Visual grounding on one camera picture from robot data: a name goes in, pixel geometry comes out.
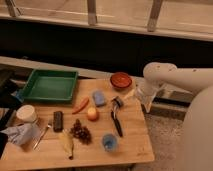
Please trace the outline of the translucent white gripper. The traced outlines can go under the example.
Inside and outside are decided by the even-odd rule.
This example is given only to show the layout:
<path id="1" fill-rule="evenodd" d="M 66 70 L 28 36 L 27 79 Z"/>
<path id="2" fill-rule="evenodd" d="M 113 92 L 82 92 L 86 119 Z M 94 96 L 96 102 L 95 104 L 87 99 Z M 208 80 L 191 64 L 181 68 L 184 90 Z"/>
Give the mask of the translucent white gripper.
<path id="1" fill-rule="evenodd" d="M 136 85 L 136 89 L 130 90 L 124 96 L 124 100 L 136 96 L 136 98 L 144 106 L 145 111 L 149 113 L 151 110 L 152 102 L 159 90 L 160 88 L 158 86 L 155 86 L 149 83 L 147 80 L 143 79 Z"/>

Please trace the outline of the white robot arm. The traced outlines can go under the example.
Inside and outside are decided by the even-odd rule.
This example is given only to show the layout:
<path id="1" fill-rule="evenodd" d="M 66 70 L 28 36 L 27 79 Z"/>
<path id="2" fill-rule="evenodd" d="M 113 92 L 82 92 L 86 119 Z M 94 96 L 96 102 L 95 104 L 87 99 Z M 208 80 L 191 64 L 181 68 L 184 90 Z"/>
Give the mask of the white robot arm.
<path id="1" fill-rule="evenodd" d="M 142 80 L 125 99 L 135 97 L 149 112 L 157 93 L 167 85 L 182 89 L 176 102 L 187 104 L 175 171 L 213 171 L 213 68 L 148 63 Z"/>

